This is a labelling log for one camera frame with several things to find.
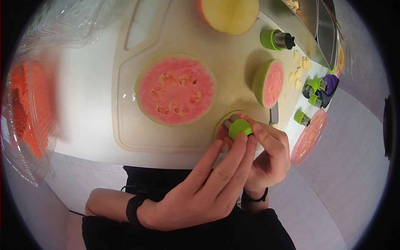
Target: hand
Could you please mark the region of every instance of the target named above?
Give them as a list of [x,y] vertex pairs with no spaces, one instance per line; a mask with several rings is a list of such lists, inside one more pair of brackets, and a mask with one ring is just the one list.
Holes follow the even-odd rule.
[[[285,132],[273,128],[267,124],[249,119],[253,134],[264,148],[264,151],[254,160],[244,189],[253,199],[259,199],[257,194],[267,187],[281,182],[286,177],[290,168],[289,140]],[[233,140],[224,139],[229,146]]]
[[189,176],[162,201],[147,199],[139,206],[139,222],[149,229],[170,231],[228,216],[248,179],[256,145],[254,136],[238,134],[230,152],[210,174],[223,146],[221,140],[215,141]]

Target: apple flesh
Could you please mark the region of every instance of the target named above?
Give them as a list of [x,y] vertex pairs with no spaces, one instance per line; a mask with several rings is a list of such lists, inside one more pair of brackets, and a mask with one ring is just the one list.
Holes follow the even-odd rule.
[[256,23],[258,0],[197,0],[201,18],[217,31],[243,35]]

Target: knife blade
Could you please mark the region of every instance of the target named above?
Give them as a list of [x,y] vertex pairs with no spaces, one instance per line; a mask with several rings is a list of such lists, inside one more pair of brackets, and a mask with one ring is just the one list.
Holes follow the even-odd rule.
[[273,128],[278,127],[279,122],[279,109],[278,102],[270,109],[270,126]]

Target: white cutting board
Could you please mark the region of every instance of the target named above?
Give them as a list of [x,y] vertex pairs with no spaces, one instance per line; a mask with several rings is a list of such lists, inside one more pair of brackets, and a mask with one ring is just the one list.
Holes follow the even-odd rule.
[[[283,129],[297,103],[300,91],[289,86],[288,75],[296,70],[293,50],[267,50],[260,43],[263,29],[279,28],[260,13],[250,31],[231,36],[214,30],[200,19],[194,0],[162,0],[148,38],[130,50],[126,40],[137,8],[130,2],[122,19],[112,78],[112,120],[114,138],[123,149],[135,152],[204,152],[212,144],[215,124],[233,110],[245,110],[255,120],[269,123],[251,90],[253,74],[266,60],[279,58],[285,69],[284,87],[279,98],[278,128]],[[134,85],[140,70],[154,57],[182,52],[205,62],[217,80],[216,100],[211,110],[197,122],[166,127],[147,118],[135,101]]]

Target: green guava rind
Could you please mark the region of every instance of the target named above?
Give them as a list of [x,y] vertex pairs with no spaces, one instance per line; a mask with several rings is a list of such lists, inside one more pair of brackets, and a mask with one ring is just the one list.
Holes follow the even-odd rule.
[[201,61],[200,59],[198,59],[197,57],[192,56],[192,55],[189,55],[189,54],[185,54],[185,53],[168,53],[168,54],[163,54],[163,55],[161,55],[161,56],[157,56],[157,57],[153,58],[150,62],[148,62],[148,63],[142,68],[142,70],[140,71],[140,73],[139,73],[139,75],[138,75],[138,77],[137,77],[137,79],[136,79],[136,83],[135,83],[135,93],[138,93],[137,87],[138,87],[139,82],[140,82],[140,80],[141,80],[141,78],[142,78],[142,75],[144,74],[144,72],[146,72],[146,70],[148,70],[148,68],[150,68],[150,66],[152,66],[155,62],[158,62],[158,61],[160,61],[160,60],[162,60],[162,59],[165,59],[165,58],[168,58],[168,57],[175,57],[175,58],[176,58],[176,57],[179,57],[179,56],[185,57],[185,58],[190,58],[190,59],[192,59],[192,60],[196,60],[196,61],[201,62],[201,64],[204,66],[205,69],[208,70],[208,72],[210,73],[210,76],[211,76],[212,79],[214,80],[215,95],[214,95],[213,98],[212,98],[212,102],[211,102],[210,107],[204,112],[203,115],[201,115],[201,116],[199,116],[197,119],[192,120],[191,122],[185,123],[185,124],[168,124],[168,123],[160,122],[160,121],[158,121],[158,120],[153,119],[152,117],[148,116],[148,115],[146,114],[146,112],[144,111],[144,109],[141,107],[140,101],[139,101],[141,97],[140,97],[139,95],[136,95],[136,103],[138,104],[138,107],[139,107],[140,111],[141,111],[147,118],[149,118],[150,120],[152,120],[153,122],[158,123],[158,124],[161,124],[161,125],[164,125],[164,126],[167,126],[167,127],[185,126],[185,125],[192,124],[192,123],[198,121],[199,119],[201,119],[203,116],[205,116],[205,115],[210,111],[210,109],[211,109],[212,106],[214,105],[215,97],[216,97],[216,92],[217,92],[217,81],[216,81],[215,76],[214,76],[214,74],[212,73],[210,67],[209,67],[207,64],[205,64],[204,62],[202,62],[202,61]]
[[256,97],[257,101],[264,107],[264,108],[272,108],[275,103],[278,101],[280,94],[277,96],[274,105],[272,106],[267,106],[264,104],[264,87],[265,87],[265,79],[268,75],[269,69],[271,68],[271,65],[273,63],[280,63],[282,65],[282,61],[279,59],[271,59],[268,60],[266,62],[264,62],[263,64],[260,65],[260,67],[258,68],[258,70],[256,71],[256,73],[254,74],[253,77],[253,93],[254,96]]
[[224,120],[229,119],[231,115],[233,114],[237,114],[237,113],[243,113],[246,114],[246,112],[244,110],[234,110],[231,111],[229,113],[227,113],[226,115],[224,115],[215,125],[214,127],[214,131],[212,133],[212,141],[215,142],[217,140],[217,130],[218,128],[224,123]]

